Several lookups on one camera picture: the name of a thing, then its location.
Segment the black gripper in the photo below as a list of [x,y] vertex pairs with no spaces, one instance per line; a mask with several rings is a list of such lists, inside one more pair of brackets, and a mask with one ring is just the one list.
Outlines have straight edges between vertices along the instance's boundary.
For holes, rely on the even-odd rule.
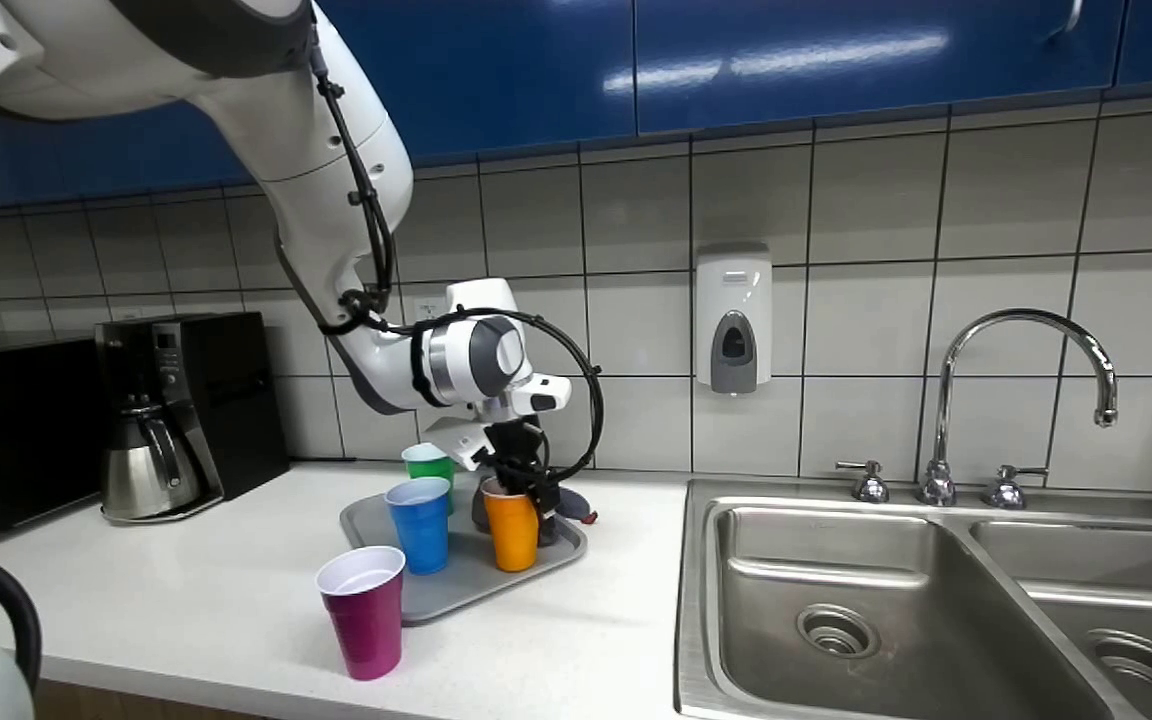
[[553,520],[561,507],[561,483],[546,467],[546,435],[534,416],[493,423],[493,471],[505,490],[531,496],[539,520]]

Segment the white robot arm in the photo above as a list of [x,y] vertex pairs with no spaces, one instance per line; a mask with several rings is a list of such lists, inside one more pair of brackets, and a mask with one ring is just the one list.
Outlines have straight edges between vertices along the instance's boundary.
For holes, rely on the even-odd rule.
[[0,0],[0,110],[100,119],[187,105],[277,216],[277,253],[357,390],[385,416],[438,409],[435,442],[499,489],[561,507],[561,476],[505,433],[569,403],[526,359],[539,326],[499,277],[459,279],[408,326],[385,316],[408,146],[317,0]]

